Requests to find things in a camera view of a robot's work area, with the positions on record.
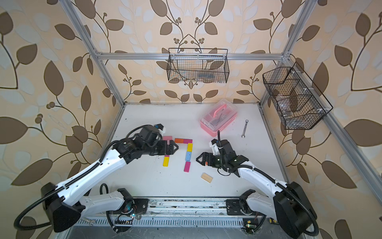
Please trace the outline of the thin yellow block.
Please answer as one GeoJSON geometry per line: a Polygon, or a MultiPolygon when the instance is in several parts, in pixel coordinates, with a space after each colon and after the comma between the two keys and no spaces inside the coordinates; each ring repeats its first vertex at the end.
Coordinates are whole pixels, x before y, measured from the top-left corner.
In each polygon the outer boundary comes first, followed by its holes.
{"type": "Polygon", "coordinates": [[[164,167],[168,167],[168,166],[169,166],[169,159],[170,159],[170,158],[167,157],[167,156],[164,157],[164,161],[163,161],[163,166],[164,166],[164,167]]]}

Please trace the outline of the magenta slanted block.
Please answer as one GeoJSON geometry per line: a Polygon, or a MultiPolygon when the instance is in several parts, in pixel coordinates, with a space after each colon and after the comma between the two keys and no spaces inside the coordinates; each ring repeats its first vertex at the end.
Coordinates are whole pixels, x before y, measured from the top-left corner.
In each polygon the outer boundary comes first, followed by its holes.
{"type": "Polygon", "coordinates": [[[189,172],[190,171],[190,167],[191,167],[191,162],[190,161],[186,161],[185,167],[184,167],[184,172],[189,172]]]}

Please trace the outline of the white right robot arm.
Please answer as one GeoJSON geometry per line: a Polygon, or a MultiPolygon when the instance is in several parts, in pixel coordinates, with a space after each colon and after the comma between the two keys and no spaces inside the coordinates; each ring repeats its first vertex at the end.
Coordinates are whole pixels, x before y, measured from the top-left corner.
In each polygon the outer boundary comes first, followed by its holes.
{"type": "Polygon", "coordinates": [[[212,152],[203,152],[196,161],[245,179],[256,188],[249,189],[236,200],[228,200],[229,215],[262,215],[255,228],[246,225],[245,230],[254,234],[267,218],[274,219],[291,238],[301,234],[316,237],[319,234],[317,214],[302,187],[296,183],[277,180],[257,168],[248,158],[237,155],[227,140],[219,137],[210,142],[212,152]]]}

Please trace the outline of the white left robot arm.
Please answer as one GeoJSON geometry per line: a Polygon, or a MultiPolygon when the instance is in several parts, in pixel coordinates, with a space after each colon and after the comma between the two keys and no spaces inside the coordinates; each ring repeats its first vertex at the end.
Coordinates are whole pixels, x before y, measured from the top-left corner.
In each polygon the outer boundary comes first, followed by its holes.
{"type": "Polygon", "coordinates": [[[15,219],[14,227],[29,231],[52,226],[53,231],[62,232],[86,216],[109,211],[132,214],[135,211],[133,197],[120,188],[96,196],[86,196],[89,190],[110,174],[128,165],[143,155],[173,155],[179,146],[172,139],[164,139],[162,124],[142,125],[140,132],[133,129],[125,138],[112,141],[102,152],[100,159],[69,179],[54,185],[48,183],[41,189],[42,197],[15,219]],[[23,226],[23,217],[36,206],[42,205],[49,219],[47,223],[23,226]]]}

